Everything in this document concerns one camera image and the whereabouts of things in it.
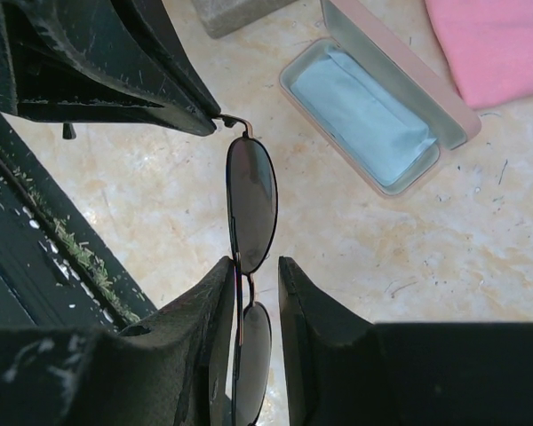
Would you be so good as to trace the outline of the pink glasses case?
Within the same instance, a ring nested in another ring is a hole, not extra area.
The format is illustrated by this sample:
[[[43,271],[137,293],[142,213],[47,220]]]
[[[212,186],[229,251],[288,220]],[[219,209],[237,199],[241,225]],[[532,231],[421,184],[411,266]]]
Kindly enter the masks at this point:
[[[384,196],[481,130],[479,116],[358,1],[323,1],[330,35],[280,74],[285,95]]]

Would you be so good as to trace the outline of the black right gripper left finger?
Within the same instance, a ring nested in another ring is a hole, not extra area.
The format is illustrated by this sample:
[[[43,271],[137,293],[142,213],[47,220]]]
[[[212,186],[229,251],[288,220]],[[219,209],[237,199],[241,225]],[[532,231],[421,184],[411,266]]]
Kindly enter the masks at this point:
[[[226,425],[235,266],[119,334],[0,327],[0,425]]]

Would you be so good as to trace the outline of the grey glasses case green lining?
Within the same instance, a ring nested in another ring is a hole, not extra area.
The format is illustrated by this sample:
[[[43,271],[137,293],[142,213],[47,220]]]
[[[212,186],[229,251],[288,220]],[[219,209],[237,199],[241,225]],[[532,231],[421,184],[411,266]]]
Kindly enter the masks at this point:
[[[227,36],[294,0],[192,0],[206,34],[212,39]]]

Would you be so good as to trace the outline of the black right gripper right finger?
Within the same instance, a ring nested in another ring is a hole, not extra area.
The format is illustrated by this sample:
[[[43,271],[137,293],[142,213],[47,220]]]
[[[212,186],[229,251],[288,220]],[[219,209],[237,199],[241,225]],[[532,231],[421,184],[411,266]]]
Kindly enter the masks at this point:
[[[278,262],[293,425],[533,425],[533,323],[371,323]]]

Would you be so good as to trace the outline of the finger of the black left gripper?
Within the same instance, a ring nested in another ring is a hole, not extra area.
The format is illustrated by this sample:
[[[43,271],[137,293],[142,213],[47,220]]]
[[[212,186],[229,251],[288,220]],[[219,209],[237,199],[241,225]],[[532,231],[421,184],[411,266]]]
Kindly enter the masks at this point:
[[[0,1],[0,112],[205,137],[220,108],[160,1]]]

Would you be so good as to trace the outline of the small light blue cloth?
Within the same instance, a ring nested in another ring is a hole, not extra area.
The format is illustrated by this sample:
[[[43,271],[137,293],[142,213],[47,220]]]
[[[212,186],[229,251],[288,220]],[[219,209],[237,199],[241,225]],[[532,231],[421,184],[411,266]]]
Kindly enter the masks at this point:
[[[382,186],[394,184],[436,142],[426,122],[334,46],[290,90]]]

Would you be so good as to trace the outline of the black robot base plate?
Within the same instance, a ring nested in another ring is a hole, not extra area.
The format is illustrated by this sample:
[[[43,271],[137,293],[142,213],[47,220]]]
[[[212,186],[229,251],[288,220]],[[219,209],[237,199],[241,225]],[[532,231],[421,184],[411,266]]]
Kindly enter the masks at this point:
[[[0,114],[0,326],[118,333],[155,310]]]

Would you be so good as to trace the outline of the tortoiseshell sunglasses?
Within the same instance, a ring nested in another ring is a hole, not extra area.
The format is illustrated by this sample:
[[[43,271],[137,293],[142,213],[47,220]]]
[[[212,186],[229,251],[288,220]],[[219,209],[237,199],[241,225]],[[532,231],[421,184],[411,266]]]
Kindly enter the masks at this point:
[[[232,373],[231,423],[254,425],[264,403],[272,353],[267,308],[256,298],[253,274],[266,260],[278,217],[274,165],[251,124],[222,114],[219,119],[243,134],[227,149],[226,191],[230,246],[235,266],[236,332]]]

